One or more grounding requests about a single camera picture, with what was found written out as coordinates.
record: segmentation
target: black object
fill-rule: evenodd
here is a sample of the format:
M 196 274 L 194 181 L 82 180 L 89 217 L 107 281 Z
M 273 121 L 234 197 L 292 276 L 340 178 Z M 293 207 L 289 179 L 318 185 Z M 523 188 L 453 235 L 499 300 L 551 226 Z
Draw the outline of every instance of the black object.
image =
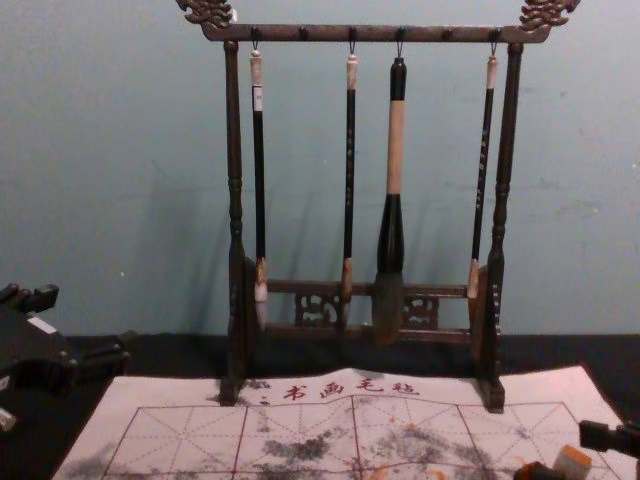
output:
M 52 308 L 57 297 L 55 285 L 31 293 L 11 284 L 0 291 L 0 391 L 40 388 L 66 393 L 80 383 L 124 373 L 129 358 L 124 346 L 135 334 L 77 352 L 55 328 L 30 314 Z
M 627 422 L 615 430 L 604 423 L 580 422 L 580 446 L 598 452 L 616 450 L 640 459 L 640 425 Z

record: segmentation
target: brush rack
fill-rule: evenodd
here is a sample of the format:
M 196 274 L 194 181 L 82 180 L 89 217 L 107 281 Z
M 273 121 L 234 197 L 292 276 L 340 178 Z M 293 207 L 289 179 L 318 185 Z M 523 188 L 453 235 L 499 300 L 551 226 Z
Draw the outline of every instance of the brush rack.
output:
M 405 285 L 404 323 L 400 339 L 468 345 L 476 366 L 478 390 L 488 411 L 503 411 L 505 395 L 500 382 L 500 308 L 504 274 L 503 240 L 511 181 L 518 108 L 520 65 L 524 45 L 545 42 L 554 27 L 568 21 L 580 0 L 524 0 L 520 23 L 509 26 L 406 25 L 243 25 L 232 22 L 227 0 L 177 0 L 185 18 L 200 25 L 211 42 L 223 44 L 227 105 L 227 169 L 230 196 L 231 247 L 229 250 L 229 354 L 228 371 L 220 385 L 220 402 L 234 405 L 246 379 L 248 365 L 261 334 L 288 338 L 370 339 L 372 327 L 332 322 L 338 314 L 340 285 L 336 282 L 267 282 L 271 294 L 295 297 L 295 323 L 269 323 L 260 332 L 254 300 L 256 267 L 242 244 L 242 153 L 238 88 L 240 42 L 405 42 L 507 44 L 508 64 L 496 175 L 491 250 L 479 269 L 477 296 L 468 298 L 467 285 Z M 354 283 L 353 295 L 371 296 L 372 283 Z M 439 301 L 467 299 L 469 328 L 438 328 Z

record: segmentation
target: light blue wall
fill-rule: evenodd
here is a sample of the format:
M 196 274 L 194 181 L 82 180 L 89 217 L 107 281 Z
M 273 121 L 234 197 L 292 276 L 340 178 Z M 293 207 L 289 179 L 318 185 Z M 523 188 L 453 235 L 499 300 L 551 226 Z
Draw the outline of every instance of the light blue wall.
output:
M 243 22 L 513 23 L 519 1 L 235 0 Z M 260 6 L 264 11 L 258 12 Z M 505 240 L 507 333 L 640 332 L 640 3 L 584 0 L 525 50 Z M 346 46 L 265 56 L 273 277 L 338 279 Z M 395 45 L 359 45 L 355 280 L 375 275 Z M 246 45 L 244 240 L 254 248 Z M 486 46 L 406 45 L 405 278 L 464 283 Z M 498 91 L 504 88 L 506 53 Z M 227 322 L 224 59 L 173 1 L 0 3 L 0 282 L 56 282 L 67 334 Z M 501 95 L 495 119 L 500 119 Z M 494 123 L 489 249 L 498 145 Z M 272 317 L 290 315 L 281 302 Z M 465 304 L 441 324 L 463 325 Z M 368 305 L 356 316 L 368 318 Z

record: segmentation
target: hook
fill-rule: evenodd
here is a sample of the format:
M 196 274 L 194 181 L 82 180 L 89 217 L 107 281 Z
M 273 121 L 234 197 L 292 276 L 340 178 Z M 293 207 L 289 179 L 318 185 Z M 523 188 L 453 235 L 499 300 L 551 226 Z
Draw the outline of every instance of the hook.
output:
M 358 29 L 356 27 L 349 27 L 349 52 L 351 55 L 356 51 L 356 39 L 358 38 Z
M 498 48 L 498 38 L 500 38 L 500 35 L 502 34 L 502 29 L 501 28 L 496 28 L 494 31 L 492 31 L 489 34 L 489 40 L 491 41 L 491 56 L 495 56 L 496 54 L 496 49 Z
M 260 41 L 260 30 L 258 27 L 251 27 L 251 43 L 253 44 L 253 49 L 258 49 L 258 42 Z
M 442 40 L 447 41 L 451 38 L 451 35 L 453 35 L 453 29 L 452 28 L 445 28 L 442 31 Z
M 404 34 L 406 33 L 406 28 L 400 27 L 396 32 L 396 42 L 398 44 L 398 58 L 402 57 L 402 47 L 404 46 Z

